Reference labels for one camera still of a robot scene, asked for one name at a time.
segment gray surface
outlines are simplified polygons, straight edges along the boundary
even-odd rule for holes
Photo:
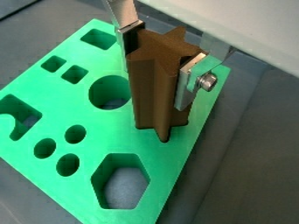
[[[299,223],[299,79],[266,73],[194,223]]]
[[[179,24],[175,19],[142,4],[138,9],[144,13],[140,18],[147,22],[147,27],[156,32],[167,32]],[[108,21],[99,0],[43,0],[0,23],[0,88],[92,18]],[[187,33],[187,40],[199,44],[199,37],[194,35],[196,31],[191,27],[188,30],[191,32]],[[267,68],[267,64],[239,52],[227,64],[233,73],[163,210],[160,223],[191,223],[261,74]],[[28,224],[76,223],[75,218],[30,181],[12,171],[4,162],[0,161],[0,165],[0,202],[4,204],[3,208],[0,207],[2,219],[6,217],[14,221],[16,218]],[[132,178],[130,175],[116,175],[112,183],[120,181],[119,177]],[[120,195],[114,198],[115,205],[130,204],[136,199],[138,195],[123,197],[124,187],[123,185],[115,188],[116,190],[107,191],[112,197]]]
[[[0,1],[0,20],[14,15],[18,11],[31,6],[40,0],[2,0]]]

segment square hole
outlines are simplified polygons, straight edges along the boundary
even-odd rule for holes
[[[96,29],[91,30],[80,40],[103,50],[107,50],[118,42],[115,36]]]
[[[80,66],[72,66],[62,78],[72,84],[78,84],[90,71]]]
[[[47,61],[42,64],[42,68],[46,69],[48,72],[55,73],[62,66],[66,64],[67,60],[58,57],[51,56]]]

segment cut-out hole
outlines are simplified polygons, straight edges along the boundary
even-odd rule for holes
[[[80,168],[80,159],[75,154],[67,154],[59,160],[56,165],[58,173],[63,177],[71,176]]]
[[[87,75],[88,70],[80,66],[72,66],[70,70],[63,74],[62,78],[72,84],[78,84]]]
[[[83,126],[74,125],[66,132],[66,140],[70,144],[78,144],[86,137],[87,131]]]
[[[96,80],[88,91],[88,99],[99,109],[118,109],[131,99],[126,78],[110,75]]]
[[[104,186],[107,206],[114,209],[134,209],[148,186],[139,168],[118,168]]]
[[[66,64],[66,62],[66,59],[58,56],[51,56],[48,60],[42,64],[42,68],[46,69],[48,72],[55,73]]]
[[[24,136],[43,117],[42,112],[11,94],[0,101],[0,115],[2,114],[8,114],[15,119],[15,127],[10,135],[11,139],[15,141]]]
[[[107,50],[118,42],[115,36],[96,29],[91,30],[80,40],[103,50]]]
[[[150,181],[136,154],[108,154],[91,176],[100,206],[106,209],[134,209]]]
[[[47,158],[56,149],[56,143],[51,138],[44,138],[34,147],[34,155],[38,158]]]

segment metal bracket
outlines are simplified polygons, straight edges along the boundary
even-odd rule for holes
[[[179,73],[179,82],[175,95],[174,106],[183,111],[192,103],[200,88],[210,92],[216,83],[218,77],[212,74],[212,69],[223,63],[228,56],[235,52],[235,48],[203,33],[200,48],[208,55],[200,53],[184,65]]]
[[[122,47],[123,65],[127,71],[126,56],[138,48],[136,32],[146,28],[139,20],[134,0],[102,0],[116,27],[116,39]]]

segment hexagonal hole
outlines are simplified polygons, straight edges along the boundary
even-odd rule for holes
[[[106,209],[134,209],[150,181],[136,154],[108,154],[91,176],[99,205]]]

